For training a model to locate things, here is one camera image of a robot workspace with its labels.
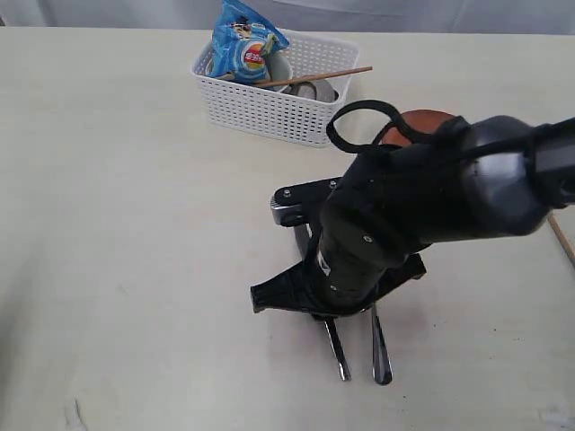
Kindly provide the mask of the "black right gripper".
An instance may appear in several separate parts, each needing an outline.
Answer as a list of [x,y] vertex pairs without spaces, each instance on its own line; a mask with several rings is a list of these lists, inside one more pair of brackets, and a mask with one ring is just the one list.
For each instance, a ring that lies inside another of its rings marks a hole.
[[[337,188],[309,224],[294,230],[302,260],[272,279],[252,286],[252,308],[304,312],[321,317],[361,312],[404,283],[423,277],[422,245],[411,242],[376,207],[377,166],[356,157]],[[319,265],[319,252],[329,265]]]

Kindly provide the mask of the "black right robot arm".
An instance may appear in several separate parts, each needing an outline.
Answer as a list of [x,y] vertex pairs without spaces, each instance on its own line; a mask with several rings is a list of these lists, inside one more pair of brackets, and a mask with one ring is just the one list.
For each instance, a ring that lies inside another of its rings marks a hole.
[[454,118],[423,143],[370,146],[341,177],[272,202],[278,224],[312,234],[299,263],[252,287],[253,310],[353,315],[422,277],[430,245],[525,236],[572,205],[574,123]]

